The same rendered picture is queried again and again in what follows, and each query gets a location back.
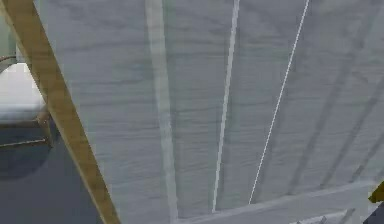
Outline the yellow object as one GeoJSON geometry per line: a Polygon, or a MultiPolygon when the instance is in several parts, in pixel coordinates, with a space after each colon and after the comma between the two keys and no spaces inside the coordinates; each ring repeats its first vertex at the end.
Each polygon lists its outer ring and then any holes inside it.
{"type": "Polygon", "coordinates": [[[384,201],[384,181],[380,183],[377,188],[368,197],[371,203],[383,202],[384,201]]]}

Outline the white panelled room door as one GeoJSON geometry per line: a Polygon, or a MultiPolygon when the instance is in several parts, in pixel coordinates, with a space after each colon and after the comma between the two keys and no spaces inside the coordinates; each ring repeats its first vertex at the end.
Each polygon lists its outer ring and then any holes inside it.
{"type": "Polygon", "coordinates": [[[361,224],[384,0],[37,0],[120,224],[361,224]]]}

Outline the light wooden door frame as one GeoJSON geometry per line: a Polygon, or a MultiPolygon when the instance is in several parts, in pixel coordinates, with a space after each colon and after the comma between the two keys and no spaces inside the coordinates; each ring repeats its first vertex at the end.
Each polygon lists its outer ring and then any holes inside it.
{"type": "Polygon", "coordinates": [[[100,219],[103,224],[121,224],[33,0],[0,0],[0,13],[15,36],[100,219]]]}

